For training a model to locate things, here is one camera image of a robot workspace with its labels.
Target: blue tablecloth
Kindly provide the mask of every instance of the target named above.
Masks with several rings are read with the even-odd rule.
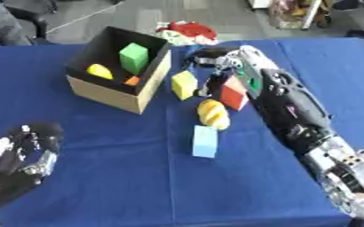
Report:
[[[303,81],[364,148],[364,42],[357,39],[226,43],[258,47]],[[198,47],[172,50],[172,69],[143,115],[75,96],[64,64],[80,45],[0,47],[0,136],[31,121],[66,131],[52,176],[0,210],[3,226],[345,226],[349,218],[273,137],[254,108],[231,111],[215,160],[194,158],[201,101],[181,102],[170,76]],[[198,69],[204,81],[208,69]]]

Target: yellow cube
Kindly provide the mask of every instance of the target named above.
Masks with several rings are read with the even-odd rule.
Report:
[[[172,90],[181,100],[193,96],[196,89],[197,79],[189,71],[172,76]]]

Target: yellow ball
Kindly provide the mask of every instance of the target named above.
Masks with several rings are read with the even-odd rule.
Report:
[[[92,64],[88,67],[87,72],[108,80],[113,80],[113,75],[106,67],[100,64]]]
[[[230,125],[229,113],[225,106],[213,99],[202,101],[197,108],[202,124],[218,130],[227,129]]]

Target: green cube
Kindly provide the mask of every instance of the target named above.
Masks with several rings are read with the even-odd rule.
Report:
[[[136,43],[130,43],[120,51],[122,67],[132,74],[139,74],[148,61],[148,49]]]

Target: orange block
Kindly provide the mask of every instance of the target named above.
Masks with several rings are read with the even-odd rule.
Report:
[[[132,76],[130,79],[128,79],[125,84],[128,84],[130,86],[135,86],[137,85],[139,82],[139,77],[137,77],[136,75]]]
[[[239,79],[232,75],[224,85],[222,85],[220,101],[225,105],[240,111],[249,102],[246,92],[247,90]]]

